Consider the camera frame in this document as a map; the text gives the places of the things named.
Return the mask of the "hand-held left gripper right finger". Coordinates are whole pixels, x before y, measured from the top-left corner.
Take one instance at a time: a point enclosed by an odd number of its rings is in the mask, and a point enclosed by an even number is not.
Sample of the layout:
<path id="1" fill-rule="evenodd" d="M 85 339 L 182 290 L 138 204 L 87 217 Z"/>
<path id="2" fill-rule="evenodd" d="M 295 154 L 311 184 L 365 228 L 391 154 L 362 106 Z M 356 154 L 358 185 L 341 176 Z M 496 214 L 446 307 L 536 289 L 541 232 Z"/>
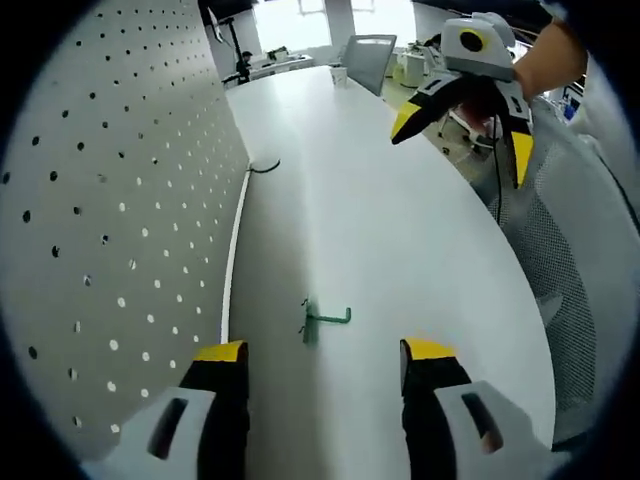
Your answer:
<path id="1" fill-rule="evenodd" d="M 402 426 L 413 479 L 548 479 L 568 462 L 524 410 L 473 382 L 452 348 L 400 341 Z"/>

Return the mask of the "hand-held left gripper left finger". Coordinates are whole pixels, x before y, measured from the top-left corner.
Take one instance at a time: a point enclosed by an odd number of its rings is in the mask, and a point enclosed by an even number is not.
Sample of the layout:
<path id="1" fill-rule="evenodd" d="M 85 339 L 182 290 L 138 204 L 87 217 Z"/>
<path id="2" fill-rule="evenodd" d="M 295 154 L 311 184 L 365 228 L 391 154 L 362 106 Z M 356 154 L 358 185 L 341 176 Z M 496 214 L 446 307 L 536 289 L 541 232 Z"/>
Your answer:
<path id="1" fill-rule="evenodd" d="M 243 479 L 250 429 L 249 349 L 202 348 L 177 387 L 132 416 L 90 479 Z"/>

